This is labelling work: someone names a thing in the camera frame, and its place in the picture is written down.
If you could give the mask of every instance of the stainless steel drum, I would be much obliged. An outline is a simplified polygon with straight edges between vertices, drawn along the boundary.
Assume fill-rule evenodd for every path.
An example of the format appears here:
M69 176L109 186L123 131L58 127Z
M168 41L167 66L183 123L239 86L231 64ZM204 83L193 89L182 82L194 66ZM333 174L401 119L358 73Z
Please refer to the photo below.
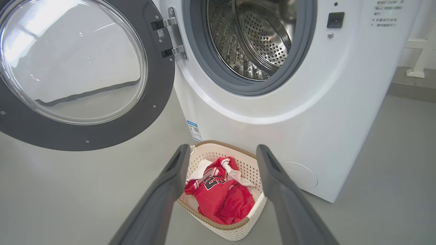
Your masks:
M207 13L214 47L235 73L257 82L283 65L295 31L294 0L208 1Z

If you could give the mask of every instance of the laundry basket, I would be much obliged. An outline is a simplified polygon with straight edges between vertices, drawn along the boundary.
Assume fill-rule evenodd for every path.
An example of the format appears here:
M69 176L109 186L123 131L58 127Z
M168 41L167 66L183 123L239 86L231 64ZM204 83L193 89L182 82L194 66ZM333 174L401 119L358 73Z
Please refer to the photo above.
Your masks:
M266 203L256 156L241 148L215 140L206 140L191 148L192 152L189 159L187 177L197 169L198 164L202 159L214 162L219 157L233 157L236 160L239 170L242 172L242 177L249 179L251 183L255 185L254 188L260 193L260 196L258 197L253 195L255 204L247 217L240 222L231 225L216 223L198 213L196 208L192 208L188 204L188 196L185 193L177 199L177 202L184 209L186 209L200 223L209 228L209 230L230 241L241 240L250 232L251 228L253 228Z

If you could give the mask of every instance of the floor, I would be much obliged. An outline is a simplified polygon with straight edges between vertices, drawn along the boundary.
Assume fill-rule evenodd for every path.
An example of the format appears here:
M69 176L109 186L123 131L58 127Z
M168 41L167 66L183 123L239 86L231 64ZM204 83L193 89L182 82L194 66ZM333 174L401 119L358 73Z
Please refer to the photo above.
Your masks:
M436 244L436 104L387 96L334 204L306 193L340 244ZM61 152L0 133L0 244L107 244L182 143L195 143L175 93L139 136ZM229 242L175 204L166 244L281 244L272 203Z
M425 78L406 76L409 67L398 67L388 94L418 101L436 103L436 70L424 69Z

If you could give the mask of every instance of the washing machine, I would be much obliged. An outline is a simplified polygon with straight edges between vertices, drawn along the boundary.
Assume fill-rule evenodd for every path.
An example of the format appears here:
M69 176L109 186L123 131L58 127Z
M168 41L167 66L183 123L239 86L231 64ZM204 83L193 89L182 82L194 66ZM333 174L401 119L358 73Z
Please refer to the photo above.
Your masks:
M195 140L268 145L334 202L420 3L0 0L0 130L53 150L114 146L174 86Z

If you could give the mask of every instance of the washing machine door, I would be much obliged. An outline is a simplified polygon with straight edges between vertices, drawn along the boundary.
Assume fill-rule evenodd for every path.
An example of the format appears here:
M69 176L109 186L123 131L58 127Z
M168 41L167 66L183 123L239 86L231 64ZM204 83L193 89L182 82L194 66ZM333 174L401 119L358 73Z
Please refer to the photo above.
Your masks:
M0 0L0 131L55 150L113 146L160 115L174 56L151 0Z

